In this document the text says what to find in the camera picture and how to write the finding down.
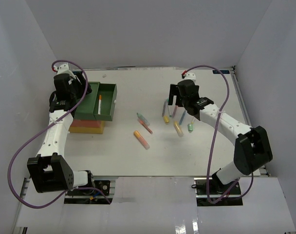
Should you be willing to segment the green cap white marker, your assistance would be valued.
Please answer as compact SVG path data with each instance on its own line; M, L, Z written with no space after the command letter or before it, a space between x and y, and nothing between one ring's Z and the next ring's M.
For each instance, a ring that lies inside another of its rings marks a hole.
M171 113L170 106L169 106L169 103L168 103L168 98L166 99L166 107L167 107L168 116L172 117L172 113Z

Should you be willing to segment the green drawer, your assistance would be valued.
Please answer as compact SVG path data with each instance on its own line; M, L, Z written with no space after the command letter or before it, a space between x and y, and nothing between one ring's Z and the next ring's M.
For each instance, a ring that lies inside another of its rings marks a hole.
M96 83L98 85L96 103L93 111L95 120L113 121L115 101L117 96L117 85L110 83ZM101 95L101 109L98 113L99 96Z

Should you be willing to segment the red drawer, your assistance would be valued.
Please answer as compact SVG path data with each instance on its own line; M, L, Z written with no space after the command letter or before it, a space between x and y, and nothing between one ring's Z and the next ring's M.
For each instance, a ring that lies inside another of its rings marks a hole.
M84 128L101 128L104 121L101 120L80 120L74 119L71 127L84 127Z

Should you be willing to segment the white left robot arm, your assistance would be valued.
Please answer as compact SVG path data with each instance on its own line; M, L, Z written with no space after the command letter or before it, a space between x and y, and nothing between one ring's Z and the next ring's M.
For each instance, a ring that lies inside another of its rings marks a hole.
M115 159L129 151L108 130L105 123L113 120L117 85L113 83L86 82L81 72L72 72L68 64L56 69L55 93L50 99L49 124L44 142L36 157L28 159L27 168L38 193L70 190L78 186L86 195L95 189L89 171L75 172L65 160L65 144L69 133L96 134L97 143L83 151L100 156L102 162Z

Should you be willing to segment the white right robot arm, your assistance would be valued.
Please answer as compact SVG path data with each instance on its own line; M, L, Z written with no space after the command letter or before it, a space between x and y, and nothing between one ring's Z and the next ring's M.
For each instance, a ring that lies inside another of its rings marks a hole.
M232 182L252 174L273 159L263 127L251 127L222 112L212 100L199 95L199 86L192 80L171 84L168 103L185 108L189 115L210 125L234 145L233 160L212 175L215 193L224 194Z

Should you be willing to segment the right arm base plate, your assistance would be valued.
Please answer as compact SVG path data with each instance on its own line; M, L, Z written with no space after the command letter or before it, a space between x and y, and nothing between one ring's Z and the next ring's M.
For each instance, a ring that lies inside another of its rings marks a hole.
M209 180L210 199L212 201L217 200L228 189L228 187L231 184L232 183L219 186L216 182L212 181L212 179L210 178ZM239 196L241 196L241 188L238 182L223 197L223 199L216 204L212 204L208 201L207 194L206 194L206 180L204 178L195 180L194 184L191 185L191 188L195 190L198 207L242 206L243 205L242 198L239 198Z

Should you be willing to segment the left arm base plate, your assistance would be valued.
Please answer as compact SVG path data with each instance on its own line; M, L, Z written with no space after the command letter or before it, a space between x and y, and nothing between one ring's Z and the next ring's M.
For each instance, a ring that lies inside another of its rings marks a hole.
M68 191L64 204L110 205L115 193L115 180L95 179L91 185L94 189L86 185Z

